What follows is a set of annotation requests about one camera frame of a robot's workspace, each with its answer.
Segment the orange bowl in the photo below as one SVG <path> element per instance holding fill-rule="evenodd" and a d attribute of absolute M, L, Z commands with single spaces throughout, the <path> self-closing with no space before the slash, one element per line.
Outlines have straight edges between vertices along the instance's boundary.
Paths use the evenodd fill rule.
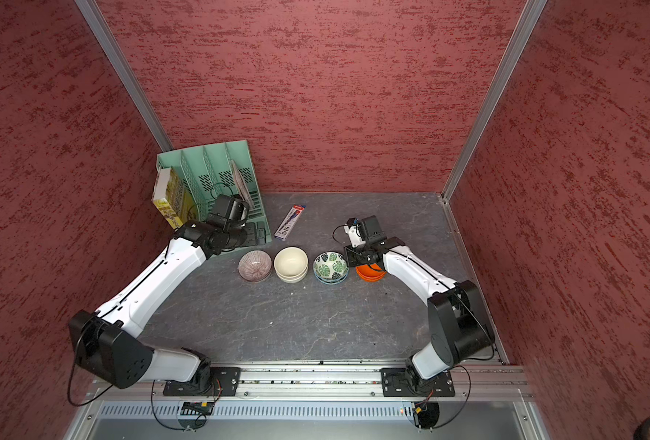
<path fill-rule="evenodd" d="M 357 273 L 357 275 L 359 276 L 360 279 L 362 279 L 365 282 L 379 282 L 385 277 L 385 274 L 380 275 L 380 276 L 369 277 L 369 276 L 365 276 L 365 275 L 363 275 L 363 274 L 361 274 L 359 272 Z"/>
<path fill-rule="evenodd" d="M 374 264 L 374 266 L 371 266 L 371 265 L 358 266 L 358 267 L 355 268 L 355 270 L 356 270 L 356 273 L 359 272 L 359 273 L 361 273 L 361 274 L 363 274 L 365 276 L 369 276 L 369 277 L 380 276 L 380 275 L 385 274 L 385 271 L 380 269 L 376 264 Z"/>

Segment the purple striped bowl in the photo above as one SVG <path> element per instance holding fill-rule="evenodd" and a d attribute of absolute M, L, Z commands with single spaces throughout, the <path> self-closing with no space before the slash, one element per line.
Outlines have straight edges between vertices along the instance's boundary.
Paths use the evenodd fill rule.
<path fill-rule="evenodd" d="M 246 253 L 238 263 L 240 277 L 250 283 L 259 283 L 266 280 L 273 269 L 272 258 L 262 250 Z"/>

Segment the green leaf bowl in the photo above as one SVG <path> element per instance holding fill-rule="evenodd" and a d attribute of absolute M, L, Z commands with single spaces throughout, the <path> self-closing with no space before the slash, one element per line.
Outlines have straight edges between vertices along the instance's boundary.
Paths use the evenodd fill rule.
<path fill-rule="evenodd" d="M 339 279 L 348 276 L 349 268 L 344 256 L 339 252 L 323 252 L 313 262 L 315 276 L 325 279 Z"/>
<path fill-rule="evenodd" d="M 321 282 L 326 285 L 337 285 L 347 280 L 348 277 L 345 275 L 344 277 L 341 277 L 339 279 L 325 279 L 325 278 L 321 278 L 320 276 L 316 276 L 315 278 L 318 282 Z"/>

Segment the cream bowl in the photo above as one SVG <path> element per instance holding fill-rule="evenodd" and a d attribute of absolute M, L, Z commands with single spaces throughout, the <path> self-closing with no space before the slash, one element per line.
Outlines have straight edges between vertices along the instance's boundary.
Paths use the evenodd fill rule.
<path fill-rule="evenodd" d="M 294 284 L 297 282 L 301 282 L 308 274 L 308 268 L 304 268 L 300 273 L 296 275 L 286 275 L 284 273 L 281 273 L 280 271 L 276 271 L 277 277 L 279 277 L 282 282 Z"/>
<path fill-rule="evenodd" d="M 286 275 L 296 275 L 308 268 L 308 255 L 298 247 L 281 249 L 274 259 L 274 269 Z"/>

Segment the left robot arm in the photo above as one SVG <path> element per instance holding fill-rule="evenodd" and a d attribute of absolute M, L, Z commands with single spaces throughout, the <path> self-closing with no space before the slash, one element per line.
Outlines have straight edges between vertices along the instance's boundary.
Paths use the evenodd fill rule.
<path fill-rule="evenodd" d="M 245 247 L 250 205 L 220 195 L 205 221 L 177 229 L 167 247 L 123 291 L 69 323 L 74 365 L 117 389 L 139 381 L 172 381 L 193 395 L 207 392 L 210 362 L 195 350 L 151 348 L 139 341 L 150 318 L 210 258 Z"/>

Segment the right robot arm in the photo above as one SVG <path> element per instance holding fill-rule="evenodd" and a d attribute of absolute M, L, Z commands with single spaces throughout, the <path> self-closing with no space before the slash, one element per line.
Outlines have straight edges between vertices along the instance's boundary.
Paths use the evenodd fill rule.
<path fill-rule="evenodd" d="M 472 296 L 478 292 L 473 282 L 442 275 L 402 240 L 389 238 L 374 216 L 350 218 L 343 230 L 350 240 L 344 247 L 350 268 L 378 267 L 403 282 L 427 306 L 431 341 L 409 360 L 414 378 L 431 380 L 495 346 L 488 322 L 473 309 Z"/>

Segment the grey folder in organizer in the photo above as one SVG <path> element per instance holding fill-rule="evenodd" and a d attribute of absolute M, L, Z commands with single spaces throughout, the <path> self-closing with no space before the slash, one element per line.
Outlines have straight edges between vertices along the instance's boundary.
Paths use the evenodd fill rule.
<path fill-rule="evenodd" d="M 253 200 L 247 188 L 247 185 L 244 181 L 244 177 L 240 173 L 239 167 L 237 166 L 236 162 L 233 159 L 230 161 L 230 164 L 232 168 L 233 182 L 236 188 L 238 189 L 238 192 L 242 197 L 242 199 L 247 203 L 250 209 L 253 210 L 254 209 Z"/>

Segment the green file organizer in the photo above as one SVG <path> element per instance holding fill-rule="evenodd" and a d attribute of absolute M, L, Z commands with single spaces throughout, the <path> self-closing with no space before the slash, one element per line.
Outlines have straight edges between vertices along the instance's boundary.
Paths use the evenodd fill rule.
<path fill-rule="evenodd" d="M 248 220 L 264 225 L 267 244 L 272 241 L 271 230 L 247 141 L 216 143 L 160 153 L 156 157 L 156 168 L 172 168 L 180 176 L 197 203 L 198 218 L 205 221 L 218 195 L 240 196 L 233 182 L 231 160 L 239 167 L 253 200 L 254 209 L 250 209 Z"/>

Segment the pen blister pack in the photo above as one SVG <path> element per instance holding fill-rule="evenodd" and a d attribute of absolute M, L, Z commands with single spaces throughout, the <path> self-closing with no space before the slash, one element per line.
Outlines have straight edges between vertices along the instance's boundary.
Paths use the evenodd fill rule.
<path fill-rule="evenodd" d="M 285 241 L 291 233 L 292 229 L 295 227 L 304 210 L 305 205 L 293 205 L 274 233 L 274 238 Z"/>

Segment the yellow book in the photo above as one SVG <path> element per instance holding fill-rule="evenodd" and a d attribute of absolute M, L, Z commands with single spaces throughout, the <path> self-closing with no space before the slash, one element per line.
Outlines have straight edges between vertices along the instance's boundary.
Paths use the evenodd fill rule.
<path fill-rule="evenodd" d="M 174 230 L 198 219 L 191 191 L 172 168 L 158 170 L 152 203 Z"/>

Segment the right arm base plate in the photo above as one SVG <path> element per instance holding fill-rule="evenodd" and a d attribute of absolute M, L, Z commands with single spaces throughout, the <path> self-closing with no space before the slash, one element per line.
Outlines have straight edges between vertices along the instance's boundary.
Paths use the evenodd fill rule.
<path fill-rule="evenodd" d="M 440 373 L 431 379 L 422 379 L 413 367 L 382 368 L 381 384 L 385 397 L 428 398 L 454 397 L 451 374 Z"/>

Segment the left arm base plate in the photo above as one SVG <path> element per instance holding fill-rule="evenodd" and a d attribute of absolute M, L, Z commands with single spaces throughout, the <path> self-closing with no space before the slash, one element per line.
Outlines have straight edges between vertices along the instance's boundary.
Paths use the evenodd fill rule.
<path fill-rule="evenodd" d="M 190 381 L 167 381 L 163 395 L 169 397 L 233 397 L 240 382 L 241 372 L 242 370 L 236 367 L 203 368 Z"/>

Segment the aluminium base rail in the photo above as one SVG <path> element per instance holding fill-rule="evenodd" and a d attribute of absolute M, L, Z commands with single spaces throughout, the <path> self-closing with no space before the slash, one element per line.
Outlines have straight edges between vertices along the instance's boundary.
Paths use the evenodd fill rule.
<path fill-rule="evenodd" d="M 380 370 L 402 368 L 395 360 L 303 361 L 215 363 L 213 367 L 242 370 L 233 397 L 193 396 L 193 401 L 223 402 L 318 401 L 419 402 L 425 398 L 385 397 Z M 532 403 L 532 390 L 525 369 L 499 363 L 464 363 L 450 372 L 454 397 L 430 397 L 435 402 L 524 402 Z"/>

